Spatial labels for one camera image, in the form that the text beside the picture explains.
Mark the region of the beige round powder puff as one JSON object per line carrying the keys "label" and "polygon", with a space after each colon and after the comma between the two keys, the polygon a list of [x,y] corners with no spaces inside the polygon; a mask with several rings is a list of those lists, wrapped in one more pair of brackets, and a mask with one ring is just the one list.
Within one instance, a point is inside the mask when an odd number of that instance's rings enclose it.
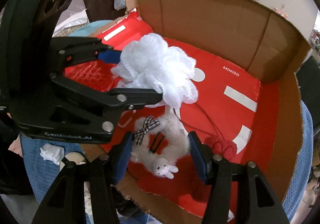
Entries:
{"label": "beige round powder puff", "polygon": [[87,163],[86,158],[79,152],[70,152],[66,154],[60,162],[60,171],[65,166],[65,162],[74,162],[76,165]]}

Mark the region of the red foam net sleeve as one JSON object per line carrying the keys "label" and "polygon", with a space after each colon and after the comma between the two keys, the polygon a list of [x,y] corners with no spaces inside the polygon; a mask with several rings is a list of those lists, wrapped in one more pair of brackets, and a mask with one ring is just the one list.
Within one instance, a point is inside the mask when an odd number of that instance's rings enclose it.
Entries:
{"label": "red foam net sleeve", "polygon": [[115,66],[102,60],[95,60],[66,68],[65,76],[97,91],[108,92],[121,80],[111,73],[111,69]]}

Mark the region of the white plush bunny keychain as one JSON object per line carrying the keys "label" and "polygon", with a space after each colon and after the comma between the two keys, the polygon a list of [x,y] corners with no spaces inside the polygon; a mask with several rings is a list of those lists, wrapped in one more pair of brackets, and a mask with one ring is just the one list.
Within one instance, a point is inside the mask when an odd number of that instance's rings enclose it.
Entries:
{"label": "white plush bunny keychain", "polygon": [[172,180],[178,173],[177,161],[189,150],[187,132],[174,110],[135,121],[131,161],[155,177]]}

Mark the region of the blue knitted blanket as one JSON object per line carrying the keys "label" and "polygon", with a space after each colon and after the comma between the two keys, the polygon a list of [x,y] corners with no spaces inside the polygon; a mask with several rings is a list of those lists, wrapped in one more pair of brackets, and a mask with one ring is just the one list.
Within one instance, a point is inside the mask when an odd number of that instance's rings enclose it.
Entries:
{"label": "blue knitted blanket", "polygon": [[[313,123],[311,114],[304,102],[301,102],[303,121],[303,143],[298,153],[296,166],[290,181],[287,194],[283,201],[283,208],[287,218],[291,221],[302,200],[306,188],[313,154]],[[40,147],[47,141],[31,139],[20,135],[24,166],[33,189],[35,199],[41,203],[48,189],[59,173],[58,166],[45,161],[40,156]]]}

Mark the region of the white crumpled tissue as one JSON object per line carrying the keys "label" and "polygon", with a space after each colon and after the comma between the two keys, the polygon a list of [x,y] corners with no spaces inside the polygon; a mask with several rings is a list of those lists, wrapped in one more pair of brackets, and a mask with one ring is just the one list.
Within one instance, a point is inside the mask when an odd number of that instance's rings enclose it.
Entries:
{"label": "white crumpled tissue", "polygon": [[56,165],[60,165],[65,156],[65,149],[63,147],[46,143],[44,146],[40,147],[40,156],[45,161],[50,161]]}

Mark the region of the pink plush toy on wall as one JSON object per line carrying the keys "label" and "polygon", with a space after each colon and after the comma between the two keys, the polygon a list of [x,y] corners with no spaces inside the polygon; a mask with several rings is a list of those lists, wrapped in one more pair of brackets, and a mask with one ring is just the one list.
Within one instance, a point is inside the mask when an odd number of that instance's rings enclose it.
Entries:
{"label": "pink plush toy on wall", "polygon": [[288,14],[284,12],[284,7],[285,5],[282,4],[280,8],[274,8],[274,11],[279,14],[280,16],[284,17],[285,19],[287,19]]}

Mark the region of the cardboard box red lining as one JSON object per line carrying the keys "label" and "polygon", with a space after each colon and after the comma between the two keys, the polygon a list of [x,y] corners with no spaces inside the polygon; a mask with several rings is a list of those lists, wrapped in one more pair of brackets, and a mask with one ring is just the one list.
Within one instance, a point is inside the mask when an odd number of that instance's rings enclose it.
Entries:
{"label": "cardboard box red lining", "polygon": [[155,32],[196,60],[197,103],[182,105],[186,129],[212,145],[235,141],[234,162],[254,161],[283,200],[303,141],[296,71],[309,44],[288,20],[253,0],[126,0],[122,18],[93,35],[122,49]]}

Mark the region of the white mesh bath pouf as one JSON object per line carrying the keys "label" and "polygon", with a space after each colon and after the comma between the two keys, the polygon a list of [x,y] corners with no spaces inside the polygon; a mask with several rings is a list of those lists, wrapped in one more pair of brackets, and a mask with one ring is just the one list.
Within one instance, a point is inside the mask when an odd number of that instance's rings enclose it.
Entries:
{"label": "white mesh bath pouf", "polygon": [[111,73],[121,78],[117,87],[154,89],[163,95],[161,101],[148,108],[168,105],[178,109],[183,103],[198,100],[198,90],[191,81],[195,66],[196,60],[184,50],[170,47],[159,34],[149,33],[123,48],[120,62]]}

